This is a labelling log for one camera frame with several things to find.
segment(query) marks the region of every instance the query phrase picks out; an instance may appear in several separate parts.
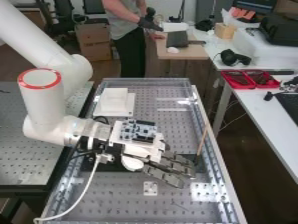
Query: person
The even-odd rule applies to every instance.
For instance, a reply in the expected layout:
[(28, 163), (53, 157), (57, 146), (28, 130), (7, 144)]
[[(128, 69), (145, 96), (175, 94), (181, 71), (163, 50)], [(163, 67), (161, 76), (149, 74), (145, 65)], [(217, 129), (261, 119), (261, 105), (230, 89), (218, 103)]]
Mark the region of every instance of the person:
[(142, 78), (146, 70), (146, 41), (144, 29), (153, 39), (162, 38), (152, 31), (161, 27), (148, 20), (145, 0), (102, 0), (110, 25), (110, 36), (121, 61), (121, 77)]

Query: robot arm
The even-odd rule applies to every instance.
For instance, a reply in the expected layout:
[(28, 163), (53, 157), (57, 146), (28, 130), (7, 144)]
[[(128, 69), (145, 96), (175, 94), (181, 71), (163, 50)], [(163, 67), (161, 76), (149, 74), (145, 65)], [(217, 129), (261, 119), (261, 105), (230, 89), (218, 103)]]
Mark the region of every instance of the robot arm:
[(7, 0), (0, 0), (0, 38), (37, 67), (18, 76), (18, 86), (28, 111), (22, 132), (28, 138), (61, 146), (78, 140), (85, 150), (101, 151), (101, 162), (113, 162), (114, 153), (124, 167), (142, 170), (175, 187), (182, 181), (171, 175), (194, 177), (193, 165), (166, 153), (163, 136), (150, 122), (117, 121), (113, 127), (92, 119), (65, 114), (65, 99), (92, 77), (92, 66), (80, 55), (69, 55)]

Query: red tray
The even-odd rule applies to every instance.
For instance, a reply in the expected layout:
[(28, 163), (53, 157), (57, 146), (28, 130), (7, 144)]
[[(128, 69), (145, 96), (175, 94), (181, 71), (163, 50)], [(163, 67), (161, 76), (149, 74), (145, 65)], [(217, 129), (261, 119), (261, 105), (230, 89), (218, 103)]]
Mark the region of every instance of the red tray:
[(234, 89), (255, 89), (255, 82), (243, 71), (226, 70), (221, 75)]
[(250, 79), (253, 79), (257, 88), (279, 88), (281, 83), (267, 72), (262, 70), (246, 70), (245, 73), (250, 77)]

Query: person's hand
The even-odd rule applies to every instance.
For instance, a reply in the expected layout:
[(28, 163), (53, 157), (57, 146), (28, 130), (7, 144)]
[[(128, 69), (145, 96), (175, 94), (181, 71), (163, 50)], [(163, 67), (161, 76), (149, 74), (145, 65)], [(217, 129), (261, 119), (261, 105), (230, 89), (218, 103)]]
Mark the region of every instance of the person's hand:
[(149, 33), (149, 37), (152, 38), (153, 41), (165, 39), (163, 35), (156, 33)]
[(156, 30), (156, 31), (163, 31), (163, 29), (157, 26), (153, 22), (148, 21), (144, 17), (140, 18), (140, 21), (137, 23), (137, 25), (141, 28), (149, 29), (149, 30)]

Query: glass table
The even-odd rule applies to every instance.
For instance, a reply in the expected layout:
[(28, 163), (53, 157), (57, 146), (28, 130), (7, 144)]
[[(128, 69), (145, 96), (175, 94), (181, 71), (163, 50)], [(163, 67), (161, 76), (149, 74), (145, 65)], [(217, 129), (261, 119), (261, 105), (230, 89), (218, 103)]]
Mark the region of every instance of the glass table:
[[(197, 89), (187, 79), (105, 79), (97, 88), (86, 117), (92, 117), (105, 88), (136, 93), (133, 118), (154, 121), (170, 150), (195, 158), (207, 125), (197, 177), (175, 189), (142, 173), (97, 172), (73, 211), (49, 224), (97, 223), (246, 223)], [(113, 124), (125, 118), (109, 117)], [(82, 158), (69, 163), (52, 192), (42, 217), (60, 214), (78, 198), (90, 173)], [(144, 195), (144, 182), (157, 183), (157, 196)]]

